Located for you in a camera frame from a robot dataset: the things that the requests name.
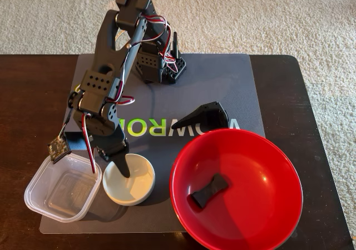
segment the red bowl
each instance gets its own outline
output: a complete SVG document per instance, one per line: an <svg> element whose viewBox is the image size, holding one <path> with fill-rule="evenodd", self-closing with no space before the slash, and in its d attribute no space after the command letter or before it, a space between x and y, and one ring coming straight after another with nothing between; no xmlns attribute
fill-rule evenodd
<svg viewBox="0 0 356 250"><path fill-rule="evenodd" d="M228 188L200 209L189 194L220 173ZM298 224L303 204L299 177L270 141L240 129L194 138L170 176L173 208L183 227L209 249L274 249Z"/></svg>

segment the circuit board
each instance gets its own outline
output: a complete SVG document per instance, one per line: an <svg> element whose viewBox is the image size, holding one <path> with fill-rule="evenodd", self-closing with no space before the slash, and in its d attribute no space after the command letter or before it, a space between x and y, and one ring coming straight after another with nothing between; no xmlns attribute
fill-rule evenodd
<svg viewBox="0 0 356 250"><path fill-rule="evenodd" d="M58 162L62 157L72 152L65 136L57 136L47 145L47 148L53 163Z"/></svg>

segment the hole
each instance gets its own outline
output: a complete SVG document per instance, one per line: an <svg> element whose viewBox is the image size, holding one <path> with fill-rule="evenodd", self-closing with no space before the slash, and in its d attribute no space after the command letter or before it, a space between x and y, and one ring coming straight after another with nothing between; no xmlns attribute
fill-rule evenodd
<svg viewBox="0 0 356 250"><path fill-rule="evenodd" d="M110 71L113 71L113 68L110 65L103 65L99 68L99 72L103 74L108 74Z"/></svg>

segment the plastic container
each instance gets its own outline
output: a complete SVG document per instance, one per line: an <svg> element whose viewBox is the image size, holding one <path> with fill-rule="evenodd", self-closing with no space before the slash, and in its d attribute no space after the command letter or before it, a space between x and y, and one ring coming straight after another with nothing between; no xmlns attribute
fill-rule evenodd
<svg viewBox="0 0 356 250"><path fill-rule="evenodd" d="M102 173L98 164L92 173L90 161L76 154L53 164L47 157L24 193L29 209L60 222L82 219L100 187Z"/></svg>

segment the mat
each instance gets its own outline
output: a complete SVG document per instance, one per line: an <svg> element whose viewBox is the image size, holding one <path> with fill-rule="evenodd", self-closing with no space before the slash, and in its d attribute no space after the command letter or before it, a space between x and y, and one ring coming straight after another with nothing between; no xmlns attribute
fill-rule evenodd
<svg viewBox="0 0 356 250"><path fill-rule="evenodd" d="M183 232L169 195L169 176L180 149L200 132L199 126L180 131L172 123L199 105L218 101L229 115L231 128L264 136L250 58L247 54L183 54L187 70L176 84L144 84L133 69L124 95L136 102L118 107L118 116L130 143L130 152L146 157L156 173L154 190L143 203L124 207L111 201L102 184L83 220L60 223L42 216L42 233ZM72 89L91 66L92 54L78 58ZM66 131L80 131L73 120ZM76 152L87 157L86 152ZM105 170L106 162L97 163Z"/></svg>

